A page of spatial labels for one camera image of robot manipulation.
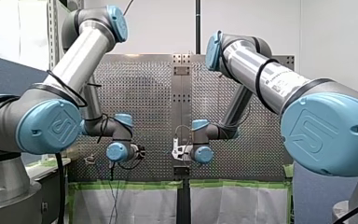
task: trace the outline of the silver arm segment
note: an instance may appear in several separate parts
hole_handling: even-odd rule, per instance
[[[67,52],[52,73],[43,83],[31,86],[20,99],[0,104],[0,153],[57,153],[72,145],[80,133],[79,93],[90,79],[92,81],[103,55],[126,39],[126,22],[117,7],[71,13],[62,27],[62,45]],[[87,98],[92,99],[89,110],[96,115],[99,102],[93,93],[96,91],[89,91]],[[116,130],[122,128],[120,130],[127,133],[118,133],[117,139],[126,145],[128,142],[130,148],[131,128],[127,126],[131,126],[131,122],[127,121],[131,118],[124,117],[114,122]]]
[[[79,32],[79,38],[52,70],[54,75],[77,92],[81,92],[101,58],[116,44],[109,28],[98,21],[84,21]],[[47,77],[43,84],[62,89],[54,77]]]

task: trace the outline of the white cloth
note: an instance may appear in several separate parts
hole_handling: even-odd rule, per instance
[[[48,69],[47,1],[0,1],[0,58]]]

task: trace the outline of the perforated metal panel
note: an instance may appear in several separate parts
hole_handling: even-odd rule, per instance
[[[294,66],[292,56],[276,59],[289,68]],[[204,56],[196,55],[192,60],[192,119],[218,122],[239,84],[208,71]],[[282,166],[292,159],[282,143],[278,116],[269,112],[257,97],[250,105],[250,115],[240,127],[240,136],[235,140],[211,141],[213,162],[201,167],[193,165],[192,178],[284,179]]]
[[[288,67],[294,66],[291,56],[277,59]],[[190,125],[192,119],[217,122],[227,109],[238,84],[209,72],[204,66],[204,56],[191,55],[190,74],[185,76],[174,74],[177,64],[173,60],[177,60],[173,55],[106,55],[95,71],[97,82],[103,85],[99,89],[103,112],[110,116],[131,114],[133,142],[146,149],[146,159],[140,166],[130,173],[117,167],[116,179],[172,180],[171,151],[176,124]],[[241,125],[240,137],[227,142],[212,141],[213,162],[201,167],[193,163],[191,178],[284,179],[282,166],[292,159],[283,147],[279,120],[255,97],[251,108],[249,118]],[[68,150],[73,159],[70,181],[110,177],[105,156],[110,139],[104,138],[98,145],[96,141],[97,138],[81,136]],[[96,165],[84,162],[91,154],[97,159]]]
[[[171,85],[172,55],[106,55],[95,71],[104,113],[128,113],[134,121],[133,142],[145,146],[146,158],[133,171],[117,167],[115,178],[132,180],[172,179]],[[69,155],[77,158],[70,166],[71,181],[110,177],[105,156],[109,138],[81,136]],[[86,165],[93,154],[97,165]]]

